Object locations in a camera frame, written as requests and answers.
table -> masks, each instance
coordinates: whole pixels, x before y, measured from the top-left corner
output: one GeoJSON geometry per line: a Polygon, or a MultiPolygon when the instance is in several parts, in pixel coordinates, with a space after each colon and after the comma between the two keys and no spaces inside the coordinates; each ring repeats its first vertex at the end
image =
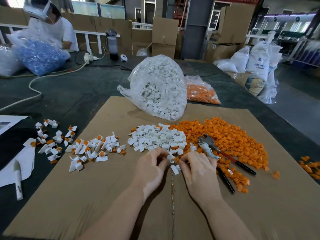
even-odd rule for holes
{"type": "MultiPolygon", "coordinates": [[[[78,62],[83,62],[80,56],[78,59],[78,62]]],[[[3,111],[2,114],[30,116],[17,125],[22,128],[34,128],[36,122],[52,119],[59,122],[58,129],[63,132],[67,131],[69,125],[77,125],[76,132],[80,134],[110,96],[121,96],[121,93],[117,91],[118,85],[124,88],[130,87],[127,80],[130,71],[121,70],[121,67],[115,65],[133,69],[143,58],[134,56],[129,57],[128,60],[128,63],[114,62],[106,56],[92,63],[92,65],[100,66],[86,66],[78,72],[39,79],[32,87],[43,93],[41,99],[17,104],[3,111]]],[[[301,156],[306,155],[318,158],[320,147],[317,144],[253,97],[246,88],[236,83],[216,66],[186,61],[178,61],[178,63],[185,75],[200,75],[215,89],[222,103],[221,107],[248,109],[295,160],[298,161],[301,156]]],[[[75,63],[72,60],[66,63],[64,69],[74,66],[75,63]]],[[[28,84],[33,78],[0,79],[0,107],[34,96],[35,93],[28,89],[28,84]]],[[[36,153],[32,175],[22,182],[23,200],[16,200],[13,185],[0,188],[1,233],[53,169],[54,165],[50,164],[46,157],[46,155],[36,153]]]]}

white paper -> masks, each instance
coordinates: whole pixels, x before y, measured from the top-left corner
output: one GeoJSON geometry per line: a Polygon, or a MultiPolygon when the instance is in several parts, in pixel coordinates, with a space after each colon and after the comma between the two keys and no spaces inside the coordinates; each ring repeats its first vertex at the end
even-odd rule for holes
{"type": "Polygon", "coordinates": [[[21,168],[22,180],[30,177],[34,167],[36,148],[32,146],[24,147],[1,171],[0,187],[15,183],[14,160],[18,160],[21,168]]]}
{"type": "Polygon", "coordinates": [[[27,116],[0,115],[0,135],[26,117],[27,116]]]}

